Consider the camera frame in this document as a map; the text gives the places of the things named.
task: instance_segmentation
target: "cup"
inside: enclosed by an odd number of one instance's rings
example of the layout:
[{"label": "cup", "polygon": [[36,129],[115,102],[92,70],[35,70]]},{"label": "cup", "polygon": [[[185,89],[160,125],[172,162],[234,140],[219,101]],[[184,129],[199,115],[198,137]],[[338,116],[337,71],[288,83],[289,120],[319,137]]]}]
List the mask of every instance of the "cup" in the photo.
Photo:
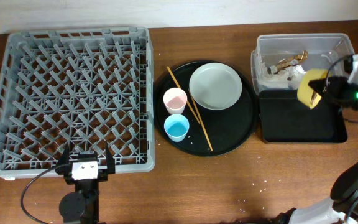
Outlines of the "cup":
[{"label": "cup", "polygon": [[164,130],[174,142],[182,141],[186,137],[189,127],[189,121],[181,114],[171,115],[164,122]]},{"label": "cup", "polygon": [[171,88],[164,93],[164,105],[170,114],[182,114],[187,103],[187,95],[180,88]]}]

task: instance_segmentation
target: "white plate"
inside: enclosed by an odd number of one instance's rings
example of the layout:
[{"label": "white plate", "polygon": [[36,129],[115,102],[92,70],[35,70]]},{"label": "white plate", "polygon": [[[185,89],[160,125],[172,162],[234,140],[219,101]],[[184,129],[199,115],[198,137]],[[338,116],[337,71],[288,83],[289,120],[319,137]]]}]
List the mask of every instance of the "white plate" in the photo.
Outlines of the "white plate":
[{"label": "white plate", "polygon": [[191,75],[189,87],[194,100],[210,110],[231,107],[242,91],[237,72],[221,63],[208,63],[197,68]]}]

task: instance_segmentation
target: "wooden chopstick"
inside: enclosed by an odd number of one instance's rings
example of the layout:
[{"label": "wooden chopstick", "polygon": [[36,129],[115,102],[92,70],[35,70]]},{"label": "wooden chopstick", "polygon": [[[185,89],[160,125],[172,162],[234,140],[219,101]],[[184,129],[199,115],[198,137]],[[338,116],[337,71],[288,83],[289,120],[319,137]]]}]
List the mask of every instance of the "wooden chopstick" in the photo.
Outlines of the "wooden chopstick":
[{"label": "wooden chopstick", "polygon": [[[173,81],[174,81],[175,84],[177,85],[177,87],[178,87],[179,89],[181,89],[181,88],[180,88],[180,85],[179,85],[177,79],[175,78],[175,76],[173,75],[171,69],[170,69],[168,66],[167,66],[167,69],[168,69],[168,72],[169,72],[169,74],[171,75]],[[197,117],[196,113],[194,113],[193,108],[191,107],[189,101],[187,101],[187,105],[189,106],[189,108],[190,108],[191,112],[193,113],[194,117],[196,118],[197,122],[200,123],[200,121],[198,120],[198,117]]]},{"label": "wooden chopstick", "polygon": [[193,102],[193,104],[194,104],[194,108],[196,108],[198,118],[199,118],[200,121],[201,121],[201,127],[203,127],[203,131],[204,131],[204,135],[205,135],[205,137],[206,137],[206,141],[208,141],[209,148],[211,149],[211,152],[212,152],[213,149],[212,149],[211,142],[209,141],[209,137],[208,137],[208,134],[206,133],[203,120],[201,119],[200,112],[198,112],[198,108],[197,108],[196,102],[194,101],[193,96],[192,96],[191,93],[190,93],[190,90],[189,90],[189,94],[190,94],[190,98],[191,98],[191,100],[192,100],[192,102]]}]

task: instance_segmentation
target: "black tray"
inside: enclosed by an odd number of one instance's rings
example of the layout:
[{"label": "black tray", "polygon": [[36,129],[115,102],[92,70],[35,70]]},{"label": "black tray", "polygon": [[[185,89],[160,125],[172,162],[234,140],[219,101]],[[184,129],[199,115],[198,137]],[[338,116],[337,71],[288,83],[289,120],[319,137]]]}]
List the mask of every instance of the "black tray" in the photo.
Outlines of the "black tray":
[{"label": "black tray", "polygon": [[[191,104],[188,92],[191,75],[198,67],[213,62],[210,60],[191,62],[173,71]],[[182,114],[190,122],[190,129],[186,138],[181,142],[173,142],[163,130],[165,119],[170,114],[165,108],[162,98],[168,89],[176,87],[168,73],[154,85],[154,120],[162,136],[176,148],[196,156],[221,155],[234,150],[246,141],[254,133],[257,120],[259,119],[258,100],[250,83],[238,71],[236,72],[242,81],[242,93],[239,100],[233,106],[225,110],[214,111],[197,105],[209,140],[211,141],[213,152],[208,150],[209,146],[201,125],[197,123],[187,105]]]},{"label": "black tray", "polygon": [[267,90],[259,94],[262,137],[266,142],[342,143],[346,127],[339,107],[321,100],[312,110],[296,90]]}]

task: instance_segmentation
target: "wooden table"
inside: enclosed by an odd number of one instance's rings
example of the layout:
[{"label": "wooden table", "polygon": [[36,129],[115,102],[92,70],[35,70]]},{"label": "wooden table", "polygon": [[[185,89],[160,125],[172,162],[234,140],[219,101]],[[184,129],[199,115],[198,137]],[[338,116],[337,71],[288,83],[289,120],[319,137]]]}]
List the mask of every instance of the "wooden table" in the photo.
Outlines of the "wooden table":
[{"label": "wooden table", "polygon": [[[346,33],[358,52],[358,21],[151,29],[154,75],[166,74],[167,65],[211,59],[250,79],[250,53],[259,35],[318,32]],[[0,69],[6,39],[0,35]],[[358,113],[347,111],[345,116],[356,119]],[[239,149],[212,158],[185,154],[155,132],[154,170],[112,175],[101,183],[100,219],[227,223],[307,207],[328,197],[339,174],[358,161],[358,125],[346,128],[344,144],[264,144],[258,128]],[[19,205],[28,181],[0,179],[0,223],[33,223]],[[61,223],[58,205],[72,190],[61,178],[41,179],[28,191],[25,205],[37,218]]]}]

